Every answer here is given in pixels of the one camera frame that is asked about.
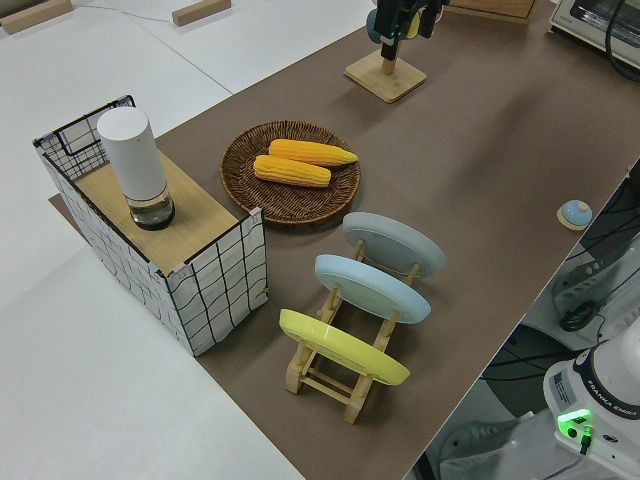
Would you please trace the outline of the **arm gripper black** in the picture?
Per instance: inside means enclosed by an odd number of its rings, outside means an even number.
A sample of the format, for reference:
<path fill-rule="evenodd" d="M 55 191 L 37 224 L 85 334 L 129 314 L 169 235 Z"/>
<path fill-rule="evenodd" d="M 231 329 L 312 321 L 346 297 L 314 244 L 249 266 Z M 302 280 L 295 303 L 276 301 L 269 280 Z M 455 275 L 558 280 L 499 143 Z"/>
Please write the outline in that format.
<path fill-rule="evenodd" d="M 395 59 L 398 39 L 430 38 L 444 6 L 444 1 L 377 1 L 374 32 L 381 39 L 381 56 Z"/>

